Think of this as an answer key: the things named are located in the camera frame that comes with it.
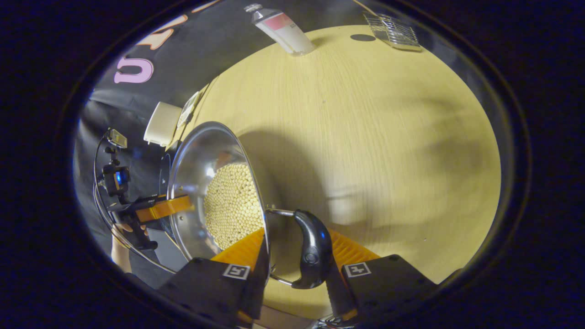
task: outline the wooden table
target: wooden table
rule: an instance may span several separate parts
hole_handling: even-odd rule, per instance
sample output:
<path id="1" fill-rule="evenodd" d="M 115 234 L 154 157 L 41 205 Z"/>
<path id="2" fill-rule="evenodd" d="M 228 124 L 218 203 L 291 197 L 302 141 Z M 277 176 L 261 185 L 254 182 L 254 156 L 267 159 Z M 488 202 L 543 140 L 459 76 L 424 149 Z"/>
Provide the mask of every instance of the wooden table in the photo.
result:
<path id="1" fill-rule="evenodd" d="M 353 34 L 371 32 L 311 31 L 317 48 L 306 56 L 273 44 L 240 61 L 210 82 L 182 137 L 206 121 L 227 125 L 274 177 L 282 207 L 309 210 L 439 283 L 469 261 L 493 221 L 494 133 L 467 85 L 432 53 Z M 290 280 L 300 276 L 294 243 L 277 265 Z M 331 313 L 325 285 L 294 290 L 271 280 L 264 303 L 310 318 Z"/>

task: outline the wire rack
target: wire rack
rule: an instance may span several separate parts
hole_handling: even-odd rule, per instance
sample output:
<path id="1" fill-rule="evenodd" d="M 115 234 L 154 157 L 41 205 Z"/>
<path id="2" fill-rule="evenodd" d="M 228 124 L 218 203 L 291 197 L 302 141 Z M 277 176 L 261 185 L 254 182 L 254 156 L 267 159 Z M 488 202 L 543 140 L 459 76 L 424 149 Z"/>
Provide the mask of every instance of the wire rack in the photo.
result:
<path id="1" fill-rule="evenodd" d="M 363 15 L 376 38 L 398 49 L 422 50 L 414 30 L 400 20 L 383 14 L 364 12 Z"/>

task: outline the tube cap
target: tube cap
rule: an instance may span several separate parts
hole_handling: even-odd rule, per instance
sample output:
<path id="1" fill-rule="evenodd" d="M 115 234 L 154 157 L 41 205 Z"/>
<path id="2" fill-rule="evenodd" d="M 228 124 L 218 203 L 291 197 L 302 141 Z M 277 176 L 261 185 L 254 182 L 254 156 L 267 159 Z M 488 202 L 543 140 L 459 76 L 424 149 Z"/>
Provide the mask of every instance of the tube cap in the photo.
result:
<path id="1" fill-rule="evenodd" d="M 245 6 L 244 7 L 244 10 L 246 12 L 255 12 L 255 11 L 259 10 L 259 9 L 262 9 L 262 5 L 261 4 L 251 4 L 251 5 L 248 5 L 248 6 Z"/>

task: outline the pink letter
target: pink letter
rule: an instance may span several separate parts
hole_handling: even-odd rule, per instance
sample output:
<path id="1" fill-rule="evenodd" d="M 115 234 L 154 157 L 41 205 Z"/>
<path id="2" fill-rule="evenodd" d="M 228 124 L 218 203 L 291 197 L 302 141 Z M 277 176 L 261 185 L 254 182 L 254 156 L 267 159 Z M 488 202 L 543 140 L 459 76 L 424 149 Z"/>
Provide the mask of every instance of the pink letter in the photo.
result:
<path id="1" fill-rule="evenodd" d="M 173 29 L 168 29 L 162 33 L 153 33 L 148 37 L 140 40 L 136 45 L 149 44 L 150 50 L 157 49 L 173 34 Z"/>
<path id="2" fill-rule="evenodd" d="M 148 59 L 126 59 L 123 57 L 118 62 L 118 70 L 125 66 L 138 66 L 142 69 L 142 72 L 140 72 L 139 74 L 123 74 L 120 72 L 116 72 L 116 74 L 114 74 L 113 76 L 114 83 L 147 82 L 152 76 L 152 73 L 154 72 L 154 66 L 152 65 L 152 62 L 149 61 Z"/>

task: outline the small label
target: small label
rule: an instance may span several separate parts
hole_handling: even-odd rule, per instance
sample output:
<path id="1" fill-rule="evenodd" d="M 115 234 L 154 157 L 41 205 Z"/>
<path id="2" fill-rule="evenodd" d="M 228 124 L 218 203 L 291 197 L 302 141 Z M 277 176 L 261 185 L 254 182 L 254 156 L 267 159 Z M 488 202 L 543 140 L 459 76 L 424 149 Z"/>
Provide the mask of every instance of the small label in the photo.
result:
<path id="1" fill-rule="evenodd" d="M 294 24 L 292 20 L 287 16 L 285 13 L 281 13 L 274 17 L 268 18 L 263 23 L 265 23 L 269 28 L 276 31 L 282 29 L 287 25 Z"/>
<path id="2" fill-rule="evenodd" d="M 246 280 L 248 278 L 248 273 L 250 273 L 250 266 L 230 264 L 228 268 L 225 269 L 223 276 Z"/>
<path id="3" fill-rule="evenodd" d="M 371 274 L 370 269 L 367 267 L 365 262 L 345 265 L 345 273 L 347 277 L 355 277 Z"/>

